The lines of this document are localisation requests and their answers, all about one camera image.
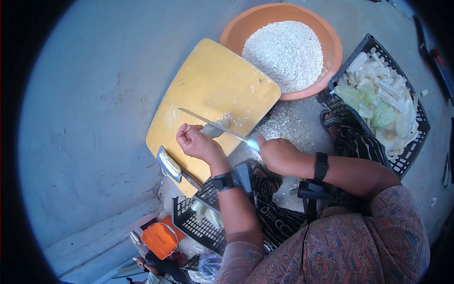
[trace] plastic bag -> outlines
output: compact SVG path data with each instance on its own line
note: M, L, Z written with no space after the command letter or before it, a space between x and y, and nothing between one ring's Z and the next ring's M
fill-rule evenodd
M374 111L372 125L376 128L383 128L393 122L396 117L396 110L385 102L380 102Z
M207 250L200 255L198 271L205 280L214 281L221 268L222 256L212 250Z
M355 88L347 85L336 86L334 88L334 92L351 108L358 111L360 108L361 97Z
M200 275L200 272L198 272L198 271L188 270L188 275L189 275L189 277L191 277L191 279L195 283L200 283L200 284L211 284L211 283L213 283L213 281L205 279L202 275Z

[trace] orange bucket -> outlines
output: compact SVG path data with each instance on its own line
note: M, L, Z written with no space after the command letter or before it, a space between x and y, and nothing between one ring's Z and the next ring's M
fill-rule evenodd
M160 260L163 260L175 251L185 236L173 225L172 218L167 216L146 228L142 233L142 241Z
M281 94L280 100L303 99L324 90L342 63L342 44L334 29L322 17L303 7L275 3L250 8L233 19L221 35L219 43L239 56L246 40L267 24L282 21L298 21L308 25L317 35L323 51L323 69L315 83L299 92Z

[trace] wrist strap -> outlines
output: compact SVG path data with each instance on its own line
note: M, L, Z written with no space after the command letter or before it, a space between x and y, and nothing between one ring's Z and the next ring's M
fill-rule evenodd
M322 152L316 152L315 155L314 181L322 182L328 170L328 155Z
M237 174L233 171L226 174L215 176L212 180L213 186L219 191L224 191L241 185L240 179Z

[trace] knife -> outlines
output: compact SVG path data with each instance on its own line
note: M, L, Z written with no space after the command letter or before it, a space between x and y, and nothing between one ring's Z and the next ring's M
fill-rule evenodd
M249 147L251 147L255 151L260 151L260 149L258 148L258 144L257 144L257 142L254 139L247 139L246 137L241 136L239 134L236 134L235 132L232 132L232 131L230 131L230 130L228 130L226 128L223 128L219 124L216 124L216 123L212 122L211 120L208 120L208 119L204 118L203 116L199 116L198 114L195 114L195 113L193 113L190 110L183 109L183 108L178 108L178 109L181 110L182 112L187 113L188 115L192 115L193 117L200 119L201 121L204 121L204 122L206 122L206 123L208 123L210 125L213 125L217 129L220 129L220 130L222 130L222 131L224 131L224 132L226 132L226 133L228 133L230 135L233 135L233 136L237 137L240 140L243 140L244 142L247 143L247 145Z

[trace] woman's left hand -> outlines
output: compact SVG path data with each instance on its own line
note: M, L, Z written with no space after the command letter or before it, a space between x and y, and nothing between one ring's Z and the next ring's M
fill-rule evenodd
M202 125L183 124L177 132L177 142L183 152L200 159L209 166L227 160L227 156L218 142L200 133Z

